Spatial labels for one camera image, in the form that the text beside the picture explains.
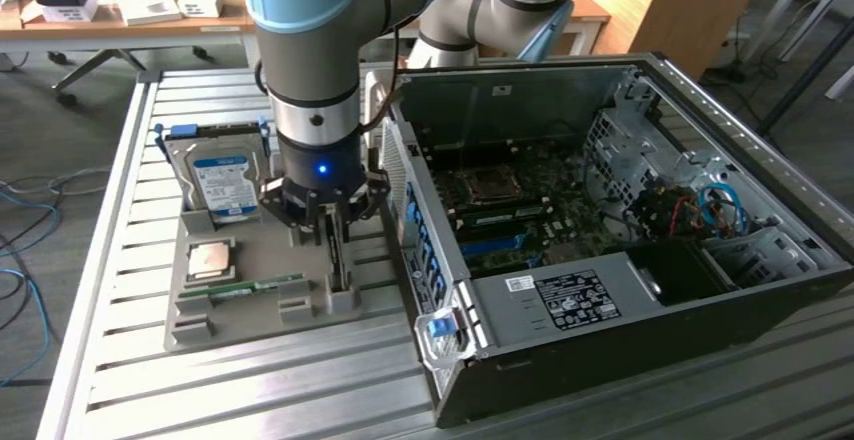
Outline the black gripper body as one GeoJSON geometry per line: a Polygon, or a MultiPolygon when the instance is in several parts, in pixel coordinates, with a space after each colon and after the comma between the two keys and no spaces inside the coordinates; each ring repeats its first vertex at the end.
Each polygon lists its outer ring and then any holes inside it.
{"type": "Polygon", "coordinates": [[[353,131],[332,144],[302,145],[277,134],[284,176],[276,197],[285,223],[314,225],[320,210],[332,205],[344,225],[362,215],[368,201],[354,200],[366,183],[360,135],[353,131]]]}

